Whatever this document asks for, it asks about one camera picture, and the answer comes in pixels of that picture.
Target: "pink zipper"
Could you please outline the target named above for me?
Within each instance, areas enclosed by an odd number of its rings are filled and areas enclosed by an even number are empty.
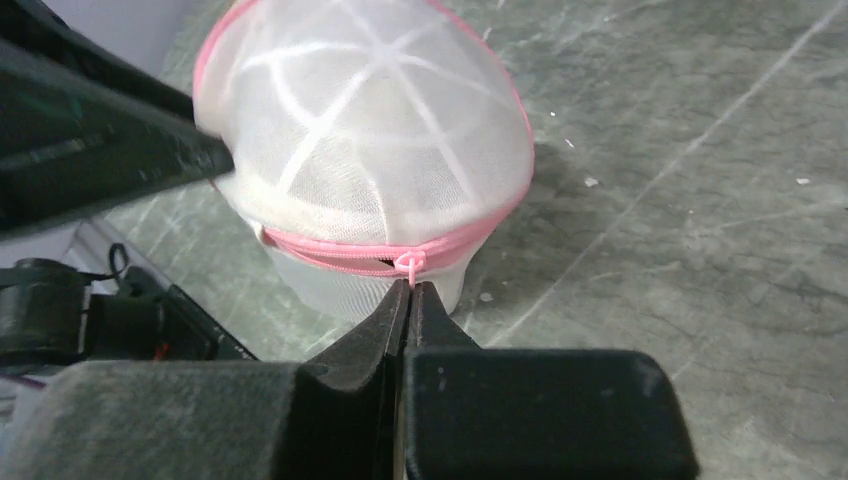
[[[263,243],[279,248],[307,263],[338,272],[372,277],[407,277],[415,285],[418,274],[448,267],[484,241],[518,204],[510,202],[494,215],[418,246],[350,245],[301,237],[262,228]],[[359,266],[346,260],[366,260]],[[391,261],[392,265],[380,263]]]

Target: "mesh laundry bag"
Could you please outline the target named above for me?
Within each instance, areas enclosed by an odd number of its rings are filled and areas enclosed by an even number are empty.
[[[468,262],[526,192],[533,142],[511,79],[429,0],[243,0],[194,76],[217,187],[307,305],[362,319],[397,279],[452,311]]]

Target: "pink zipper pull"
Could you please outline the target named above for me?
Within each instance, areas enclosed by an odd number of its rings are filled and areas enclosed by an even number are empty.
[[[411,250],[395,259],[395,270],[409,276],[409,286],[415,288],[415,274],[424,270],[427,254],[420,250]]]

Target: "black machine part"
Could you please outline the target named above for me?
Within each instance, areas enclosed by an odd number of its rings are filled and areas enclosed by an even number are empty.
[[[698,474],[650,357],[481,349],[402,281],[304,364],[83,362],[29,427],[2,478],[390,480],[398,431],[410,480]]]
[[[37,0],[0,2],[0,239],[234,168],[191,98],[69,29]]]
[[[45,259],[0,269],[0,372],[83,360],[255,359],[179,287],[162,288],[129,265],[122,244],[112,245],[109,264],[103,274]],[[92,293],[101,281],[116,281],[117,294]]]

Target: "marble floor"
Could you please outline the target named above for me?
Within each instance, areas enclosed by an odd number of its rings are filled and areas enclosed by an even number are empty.
[[[225,3],[192,15],[166,81],[189,87]],[[848,478],[848,1],[446,4],[514,74],[538,152],[456,322],[654,356],[705,479]],[[300,305],[207,186],[109,219],[264,359],[350,328]]]

